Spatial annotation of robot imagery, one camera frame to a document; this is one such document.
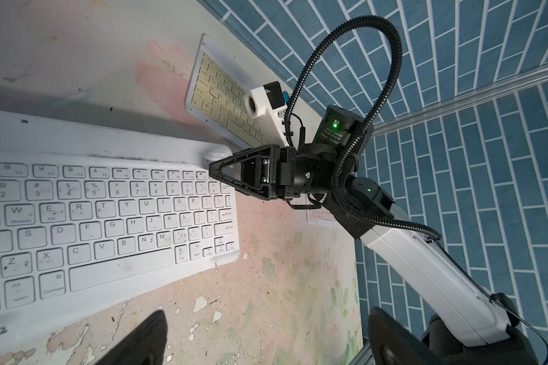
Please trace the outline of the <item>white keyboard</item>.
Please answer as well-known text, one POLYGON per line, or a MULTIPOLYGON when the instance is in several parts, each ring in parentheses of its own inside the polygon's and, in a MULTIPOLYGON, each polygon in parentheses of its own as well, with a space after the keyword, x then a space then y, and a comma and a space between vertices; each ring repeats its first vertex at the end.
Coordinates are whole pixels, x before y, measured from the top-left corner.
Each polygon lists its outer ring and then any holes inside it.
POLYGON ((222 144, 0 111, 0 355, 240 255, 222 144))

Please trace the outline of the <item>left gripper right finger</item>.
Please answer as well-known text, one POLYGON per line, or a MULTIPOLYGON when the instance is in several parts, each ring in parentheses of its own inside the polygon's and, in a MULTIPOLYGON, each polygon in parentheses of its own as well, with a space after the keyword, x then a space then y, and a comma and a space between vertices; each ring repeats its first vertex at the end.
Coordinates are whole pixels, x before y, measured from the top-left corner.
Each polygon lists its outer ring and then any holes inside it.
POLYGON ((376 364, 443 364, 392 316, 374 307, 368 316, 368 342, 376 364))

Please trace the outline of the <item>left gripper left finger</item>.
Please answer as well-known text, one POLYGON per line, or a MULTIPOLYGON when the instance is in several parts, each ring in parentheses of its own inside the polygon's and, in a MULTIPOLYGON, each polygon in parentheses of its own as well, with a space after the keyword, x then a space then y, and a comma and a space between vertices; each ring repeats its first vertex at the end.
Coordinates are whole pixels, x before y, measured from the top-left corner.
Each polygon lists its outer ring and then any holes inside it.
POLYGON ((167 333, 164 311, 156 310, 97 364, 163 364, 167 333))

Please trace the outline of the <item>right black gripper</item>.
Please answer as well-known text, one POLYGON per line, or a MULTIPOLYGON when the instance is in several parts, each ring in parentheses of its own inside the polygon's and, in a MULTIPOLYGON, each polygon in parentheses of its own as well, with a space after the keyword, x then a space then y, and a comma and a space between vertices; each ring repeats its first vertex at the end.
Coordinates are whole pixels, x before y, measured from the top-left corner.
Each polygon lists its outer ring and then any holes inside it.
POLYGON ((337 159, 337 150, 327 144, 303 144, 299 149, 267 144, 212 162, 209 175, 245 196, 292 200, 328 193, 337 159))

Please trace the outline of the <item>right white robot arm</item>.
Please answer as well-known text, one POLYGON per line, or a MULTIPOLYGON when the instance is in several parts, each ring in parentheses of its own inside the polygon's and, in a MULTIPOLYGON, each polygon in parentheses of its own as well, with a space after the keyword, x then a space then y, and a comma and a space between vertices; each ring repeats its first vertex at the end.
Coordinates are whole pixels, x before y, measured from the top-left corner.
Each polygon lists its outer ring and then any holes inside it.
POLYGON ((440 245, 437 233, 412 222, 375 181, 356 176, 358 154, 372 131, 362 117, 330 106, 312 143, 239 151, 212 163, 209 174, 266 201, 307 196, 310 207, 327 209, 432 307, 420 337, 373 308, 368 345, 375 363, 536 364, 510 299, 477 284, 440 245))

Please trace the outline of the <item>pink keyboard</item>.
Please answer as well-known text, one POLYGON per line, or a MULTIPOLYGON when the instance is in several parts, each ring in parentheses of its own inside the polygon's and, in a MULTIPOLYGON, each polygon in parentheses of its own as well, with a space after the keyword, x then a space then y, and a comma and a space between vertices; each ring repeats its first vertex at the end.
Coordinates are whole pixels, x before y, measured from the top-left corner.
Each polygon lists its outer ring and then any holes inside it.
POLYGON ((339 227, 339 222, 325 208, 310 209, 306 211, 307 223, 325 227, 339 227))

